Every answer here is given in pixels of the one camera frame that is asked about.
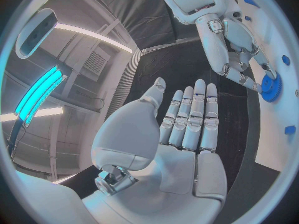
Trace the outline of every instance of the blue light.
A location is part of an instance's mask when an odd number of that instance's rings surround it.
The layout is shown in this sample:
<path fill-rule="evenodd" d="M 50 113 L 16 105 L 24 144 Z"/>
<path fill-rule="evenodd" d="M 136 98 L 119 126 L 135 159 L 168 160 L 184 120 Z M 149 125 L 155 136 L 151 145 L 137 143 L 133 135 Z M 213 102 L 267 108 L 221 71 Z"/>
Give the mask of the blue light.
<path fill-rule="evenodd" d="M 35 116 L 35 113 L 38 111 L 39 107 L 44 103 L 46 98 L 51 94 L 51 92 L 63 81 L 63 77 L 60 77 L 38 100 L 38 102 L 35 104 L 33 109 L 31 110 L 30 114 L 28 115 L 25 126 L 28 127 L 30 122 L 32 121 L 33 117 Z"/>
<path fill-rule="evenodd" d="M 30 96 L 24 107 L 22 108 L 19 117 L 25 121 L 30 111 L 33 109 L 38 100 L 44 95 L 44 93 L 55 83 L 62 73 L 60 70 L 55 71 L 51 76 L 49 76 Z"/>
<path fill-rule="evenodd" d="M 28 92 L 25 94 L 23 99 L 20 101 L 18 106 L 15 109 L 14 114 L 18 115 L 22 108 L 24 107 L 25 103 L 27 100 L 30 98 L 30 96 L 34 93 L 34 91 L 50 76 L 52 75 L 55 71 L 57 71 L 57 66 L 54 66 L 51 70 L 49 70 L 46 74 L 44 74 L 35 84 L 28 90 Z"/>

